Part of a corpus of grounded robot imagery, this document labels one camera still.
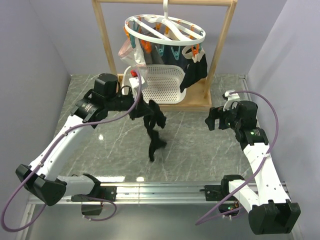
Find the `black boxer underwear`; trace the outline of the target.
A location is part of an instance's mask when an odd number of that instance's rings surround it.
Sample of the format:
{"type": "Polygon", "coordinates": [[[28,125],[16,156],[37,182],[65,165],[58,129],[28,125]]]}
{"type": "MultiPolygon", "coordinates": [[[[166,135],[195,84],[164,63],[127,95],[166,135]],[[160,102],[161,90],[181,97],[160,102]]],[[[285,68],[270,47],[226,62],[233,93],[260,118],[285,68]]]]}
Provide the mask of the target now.
{"type": "Polygon", "coordinates": [[[144,126],[146,128],[147,134],[150,138],[150,144],[148,149],[149,160],[153,163],[155,161],[154,154],[158,149],[163,149],[166,147],[167,142],[162,140],[159,136],[159,132],[155,130],[155,126],[158,125],[162,129],[166,126],[166,116],[160,109],[160,106],[152,99],[148,102],[148,107],[151,110],[151,114],[145,115],[143,117],[144,126]]]}

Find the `white round clip hanger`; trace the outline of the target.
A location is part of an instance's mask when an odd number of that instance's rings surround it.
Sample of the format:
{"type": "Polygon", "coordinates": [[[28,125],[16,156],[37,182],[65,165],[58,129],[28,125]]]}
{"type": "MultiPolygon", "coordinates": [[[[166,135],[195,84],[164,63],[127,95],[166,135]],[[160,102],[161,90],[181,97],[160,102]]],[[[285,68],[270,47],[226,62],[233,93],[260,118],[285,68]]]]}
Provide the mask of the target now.
{"type": "Polygon", "coordinates": [[[163,1],[163,15],[138,14],[126,19],[125,32],[135,47],[135,40],[144,43],[147,49],[153,43],[159,46],[157,51],[161,55],[164,46],[188,47],[184,54],[190,54],[193,62],[199,62],[204,51],[202,43],[205,40],[205,30],[186,20],[170,17],[168,13],[169,2],[163,1]]]}

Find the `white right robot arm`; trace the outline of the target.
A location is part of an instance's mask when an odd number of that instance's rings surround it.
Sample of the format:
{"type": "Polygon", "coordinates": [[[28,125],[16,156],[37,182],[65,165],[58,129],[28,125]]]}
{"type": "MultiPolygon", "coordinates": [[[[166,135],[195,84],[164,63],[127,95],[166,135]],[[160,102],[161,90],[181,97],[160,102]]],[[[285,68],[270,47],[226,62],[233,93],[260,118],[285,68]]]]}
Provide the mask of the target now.
{"type": "Polygon", "coordinates": [[[220,130],[232,129],[241,150],[251,167],[257,192],[249,186],[249,180],[241,175],[225,175],[221,180],[222,201],[235,198],[248,212],[248,222],[255,235],[289,234],[297,222],[301,209],[292,202],[282,186],[270,154],[266,132],[258,127],[258,105],[241,100],[223,106],[212,107],[205,119],[209,130],[215,129],[218,120],[220,130]]]}

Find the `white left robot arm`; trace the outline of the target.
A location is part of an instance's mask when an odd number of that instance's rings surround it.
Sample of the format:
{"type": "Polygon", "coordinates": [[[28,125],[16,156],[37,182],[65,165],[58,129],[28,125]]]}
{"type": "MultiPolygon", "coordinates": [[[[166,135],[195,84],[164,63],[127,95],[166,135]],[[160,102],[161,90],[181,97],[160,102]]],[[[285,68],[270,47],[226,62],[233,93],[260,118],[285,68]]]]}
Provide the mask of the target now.
{"type": "Polygon", "coordinates": [[[116,75],[100,74],[94,86],[71,110],[64,126],[48,147],[29,165],[21,164],[15,171],[24,188],[47,206],[53,206],[63,197],[84,195],[96,201],[102,192],[101,182],[90,174],[61,176],[60,173],[70,156],[98,125],[110,123],[108,113],[125,112],[133,115],[142,102],[145,80],[138,70],[134,71],[128,85],[128,93],[116,75]]]}

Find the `pink white hanging underwear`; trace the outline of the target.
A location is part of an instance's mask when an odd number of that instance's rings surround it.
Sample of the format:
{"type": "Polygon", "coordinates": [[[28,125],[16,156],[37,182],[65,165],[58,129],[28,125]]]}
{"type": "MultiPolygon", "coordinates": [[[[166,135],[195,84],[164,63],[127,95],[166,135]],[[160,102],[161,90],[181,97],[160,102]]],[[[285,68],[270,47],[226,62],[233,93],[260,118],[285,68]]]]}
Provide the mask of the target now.
{"type": "Polygon", "coordinates": [[[131,71],[136,71],[139,73],[142,84],[146,81],[148,75],[147,63],[144,57],[144,51],[136,39],[134,41],[135,48],[133,48],[132,43],[127,39],[118,52],[118,56],[121,61],[130,67],[131,71]]]}

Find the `black hanging underwear white band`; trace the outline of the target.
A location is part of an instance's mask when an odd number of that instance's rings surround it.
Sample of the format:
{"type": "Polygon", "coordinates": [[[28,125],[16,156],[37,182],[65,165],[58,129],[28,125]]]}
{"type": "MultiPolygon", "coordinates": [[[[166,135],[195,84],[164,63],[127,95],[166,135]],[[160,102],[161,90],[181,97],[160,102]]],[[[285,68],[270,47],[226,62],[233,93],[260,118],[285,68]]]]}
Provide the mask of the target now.
{"type": "Polygon", "coordinates": [[[186,66],[183,69],[185,75],[179,86],[180,92],[182,93],[185,89],[208,76],[208,64],[203,48],[195,57],[193,57],[191,46],[185,46],[181,53],[186,59],[186,66]]]}

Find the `grey striped hanging underwear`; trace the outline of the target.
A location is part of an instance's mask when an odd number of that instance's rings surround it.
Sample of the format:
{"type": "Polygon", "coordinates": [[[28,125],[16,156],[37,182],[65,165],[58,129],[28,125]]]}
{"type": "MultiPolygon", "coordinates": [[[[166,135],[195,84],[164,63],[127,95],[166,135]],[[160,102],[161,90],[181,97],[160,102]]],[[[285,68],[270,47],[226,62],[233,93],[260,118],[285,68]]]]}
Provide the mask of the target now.
{"type": "Polygon", "coordinates": [[[143,50],[144,60],[147,65],[163,65],[164,61],[160,56],[156,44],[153,42],[140,40],[140,46],[143,50]]]}

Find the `navy hanging underwear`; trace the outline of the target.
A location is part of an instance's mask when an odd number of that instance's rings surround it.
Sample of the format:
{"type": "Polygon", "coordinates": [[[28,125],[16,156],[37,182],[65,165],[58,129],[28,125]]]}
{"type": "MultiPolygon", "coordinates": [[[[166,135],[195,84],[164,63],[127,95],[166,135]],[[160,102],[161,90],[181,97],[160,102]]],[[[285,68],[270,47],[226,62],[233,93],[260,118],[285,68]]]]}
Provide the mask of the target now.
{"type": "Polygon", "coordinates": [[[178,66],[185,72],[188,66],[188,60],[182,54],[183,48],[184,46],[165,45],[161,57],[163,63],[165,65],[178,66]]]}

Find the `white perforated plastic basket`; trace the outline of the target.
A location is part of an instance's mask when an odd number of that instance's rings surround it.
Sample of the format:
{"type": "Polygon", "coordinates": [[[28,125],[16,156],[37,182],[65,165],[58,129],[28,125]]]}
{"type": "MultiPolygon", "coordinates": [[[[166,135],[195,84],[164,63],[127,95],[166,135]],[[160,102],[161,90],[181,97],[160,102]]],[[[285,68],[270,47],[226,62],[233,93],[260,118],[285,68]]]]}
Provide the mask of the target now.
{"type": "Polygon", "coordinates": [[[180,103],[186,96],[180,85],[185,77],[183,69],[176,65],[150,64],[139,68],[146,83],[142,90],[145,102],[172,105],[180,103]]]}

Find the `wooden hanger rack frame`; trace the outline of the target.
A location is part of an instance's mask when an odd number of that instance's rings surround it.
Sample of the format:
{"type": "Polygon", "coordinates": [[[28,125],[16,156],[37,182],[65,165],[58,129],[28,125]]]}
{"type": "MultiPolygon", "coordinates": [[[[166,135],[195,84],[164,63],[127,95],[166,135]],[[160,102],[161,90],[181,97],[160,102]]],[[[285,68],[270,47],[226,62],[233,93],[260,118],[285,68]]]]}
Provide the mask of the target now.
{"type": "Polygon", "coordinates": [[[231,21],[237,6],[236,0],[93,0],[92,6],[96,22],[100,31],[108,66],[112,74],[117,75],[120,80],[124,77],[118,75],[108,32],[103,16],[102,3],[123,3],[123,4],[163,4],[164,15],[168,15],[168,5],[190,5],[190,6],[219,6],[227,7],[222,29],[215,47],[208,76],[192,85],[186,90],[185,98],[176,104],[161,104],[160,107],[165,111],[175,112],[204,112],[212,106],[210,87],[214,79],[215,71],[221,56],[222,49],[230,28],[231,21]]]}

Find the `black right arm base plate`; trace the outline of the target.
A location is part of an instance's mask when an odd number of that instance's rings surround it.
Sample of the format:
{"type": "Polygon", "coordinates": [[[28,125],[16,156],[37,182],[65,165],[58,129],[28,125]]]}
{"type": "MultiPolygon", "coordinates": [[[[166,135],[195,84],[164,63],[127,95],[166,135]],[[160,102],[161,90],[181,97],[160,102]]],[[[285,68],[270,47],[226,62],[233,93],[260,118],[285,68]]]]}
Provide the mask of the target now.
{"type": "Polygon", "coordinates": [[[199,192],[204,193],[207,202],[221,201],[224,198],[222,187],[219,184],[205,185],[199,192]]]}

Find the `aluminium mounting rail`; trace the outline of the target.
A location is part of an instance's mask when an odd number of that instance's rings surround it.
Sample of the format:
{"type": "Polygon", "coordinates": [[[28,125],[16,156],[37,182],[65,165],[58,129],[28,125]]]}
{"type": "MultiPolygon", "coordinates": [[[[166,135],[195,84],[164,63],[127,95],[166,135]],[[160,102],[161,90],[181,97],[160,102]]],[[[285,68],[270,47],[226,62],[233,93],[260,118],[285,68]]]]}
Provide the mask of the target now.
{"type": "MultiPolygon", "coordinates": [[[[84,205],[98,205],[103,202],[112,202],[116,204],[203,204],[207,202],[205,200],[205,194],[199,192],[205,185],[203,184],[191,184],[185,183],[102,183],[100,186],[116,186],[117,194],[115,201],[86,201],[86,202],[73,202],[71,197],[74,195],[82,194],[65,194],[64,185],[54,185],[49,187],[42,187],[40,190],[36,190],[30,201],[34,204],[44,203],[47,206],[53,206],[56,204],[66,203],[79,203],[84,205]]],[[[226,190],[222,188],[222,195],[227,196],[226,190]]],[[[224,204],[230,204],[233,202],[239,202],[241,204],[250,203],[252,205],[259,206],[262,204],[261,199],[263,197],[263,191],[258,189],[254,183],[249,183],[241,190],[230,196],[227,200],[224,198],[221,201],[209,201],[212,203],[222,202],[224,204]]]]}

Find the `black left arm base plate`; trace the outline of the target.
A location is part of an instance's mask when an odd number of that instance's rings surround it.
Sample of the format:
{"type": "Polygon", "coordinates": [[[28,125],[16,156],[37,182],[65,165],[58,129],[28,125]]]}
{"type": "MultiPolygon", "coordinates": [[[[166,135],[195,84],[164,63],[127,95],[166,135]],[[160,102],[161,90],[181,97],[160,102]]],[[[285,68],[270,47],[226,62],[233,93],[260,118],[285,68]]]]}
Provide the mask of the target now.
{"type": "Polygon", "coordinates": [[[92,202],[108,200],[114,202],[116,200],[117,187],[112,186],[95,186],[89,194],[77,194],[71,197],[72,202],[92,202]]]}

